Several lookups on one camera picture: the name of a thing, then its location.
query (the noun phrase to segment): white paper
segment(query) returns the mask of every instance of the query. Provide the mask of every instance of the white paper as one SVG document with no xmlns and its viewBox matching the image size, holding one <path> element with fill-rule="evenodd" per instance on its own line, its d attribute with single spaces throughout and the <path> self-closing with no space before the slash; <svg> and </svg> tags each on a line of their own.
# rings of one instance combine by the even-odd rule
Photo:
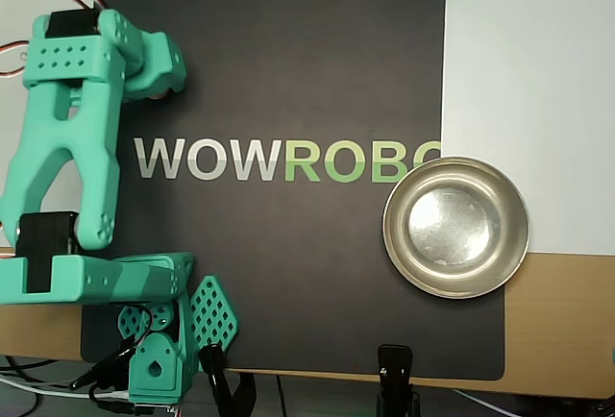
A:
<svg viewBox="0 0 615 417">
<path fill-rule="evenodd" d="M 529 250 L 615 255 L 615 0 L 447 0 L 442 154 L 519 188 Z"/>
<path fill-rule="evenodd" d="M 0 44 L 30 39 L 32 24 L 39 15 L 76 8 L 78 6 L 71 0 L 0 0 Z M 4 57 L 0 56 L 0 66 L 6 62 Z M 0 191 L 4 191 L 9 162 L 17 150 L 27 97 L 21 76 L 0 79 Z M 81 191 L 81 180 L 74 162 L 71 161 L 52 184 L 42 208 L 79 210 Z M 8 245 L 4 233 L 0 233 L 0 247 Z"/>
</svg>

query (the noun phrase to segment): wooden surface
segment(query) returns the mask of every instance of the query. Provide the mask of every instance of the wooden surface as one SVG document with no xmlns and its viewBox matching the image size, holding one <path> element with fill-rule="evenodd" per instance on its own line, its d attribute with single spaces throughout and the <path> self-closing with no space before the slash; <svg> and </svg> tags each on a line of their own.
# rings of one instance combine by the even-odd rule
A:
<svg viewBox="0 0 615 417">
<path fill-rule="evenodd" d="M 615 391 L 615 257 L 530 254 L 506 286 L 506 369 L 495 381 L 421 385 L 606 398 Z M 0 307 L 0 354 L 81 359 L 81 309 Z M 378 381 L 378 376 L 256 371 Z"/>
</svg>

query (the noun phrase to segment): red wire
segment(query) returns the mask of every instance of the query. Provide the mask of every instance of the red wire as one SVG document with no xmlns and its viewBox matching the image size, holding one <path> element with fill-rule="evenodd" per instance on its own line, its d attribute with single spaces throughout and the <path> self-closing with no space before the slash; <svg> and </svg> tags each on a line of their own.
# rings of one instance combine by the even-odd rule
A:
<svg viewBox="0 0 615 417">
<path fill-rule="evenodd" d="M 84 9 L 91 9 L 91 7 L 88 6 L 82 0 L 73 0 L 73 1 L 75 1 L 77 4 L 79 4 Z M 93 0 L 93 1 L 94 1 L 95 9 L 104 10 L 107 8 L 107 3 L 104 0 Z M 16 49 L 17 47 L 24 47 L 28 44 L 29 42 L 27 40 L 16 40 L 15 42 L 10 42 L 8 44 L 0 46 L 0 54 L 9 52 L 10 50 Z M 24 70 L 24 68 L 25 66 L 21 66 L 17 69 L 14 69 L 13 71 L 0 71 L 0 78 L 12 78 L 14 76 L 17 76 L 19 73 L 21 73 Z"/>
<path fill-rule="evenodd" d="M 0 54 L 4 54 L 5 52 L 9 52 L 12 49 L 16 49 L 19 47 L 25 47 L 29 42 L 27 40 L 16 40 L 14 42 L 9 42 L 8 44 L 0 46 Z M 0 78 L 12 78 L 13 76 L 17 76 L 24 70 L 24 66 L 21 66 L 13 71 L 0 71 Z"/>
</svg>

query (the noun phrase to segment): metal bowl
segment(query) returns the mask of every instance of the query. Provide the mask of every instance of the metal bowl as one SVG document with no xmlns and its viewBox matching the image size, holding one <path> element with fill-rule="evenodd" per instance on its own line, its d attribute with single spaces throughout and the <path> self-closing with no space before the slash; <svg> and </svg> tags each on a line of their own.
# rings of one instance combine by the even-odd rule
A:
<svg viewBox="0 0 615 417">
<path fill-rule="evenodd" d="M 474 159 L 441 158 L 395 186 L 382 234 L 408 281 L 433 295 L 467 299 L 500 287 L 519 268 L 528 214 L 502 172 Z"/>
</svg>

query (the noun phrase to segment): black clip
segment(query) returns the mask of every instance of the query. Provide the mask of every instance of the black clip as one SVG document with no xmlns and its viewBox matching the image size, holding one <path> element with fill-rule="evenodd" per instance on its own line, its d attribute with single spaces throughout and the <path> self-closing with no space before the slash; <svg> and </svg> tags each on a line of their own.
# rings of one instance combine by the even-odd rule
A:
<svg viewBox="0 0 615 417">
<path fill-rule="evenodd" d="M 213 399 L 218 406 L 220 417 L 250 417 L 257 403 L 257 385 L 254 374 L 239 373 L 239 386 L 231 395 L 229 385 L 224 377 L 227 358 L 222 345 L 215 343 L 204 347 L 199 352 L 203 371 L 209 377 Z"/>
<path fill-rule="evenodd" d="M 378 366 L 381 392 L 378 417 L 421 417 L 419 395 L 412 392 L 410 368 L 412 350 L 403 345 L 380 345 Z"/>
<path fill-rule="evenodd" d="M 75 236 L 77 212 L 24 213 L 19 219 L 15 256 L 28 260 L 26 291 L 29 294 L 51 291 L 54 256 L 82 252 Z"/>
</svg>

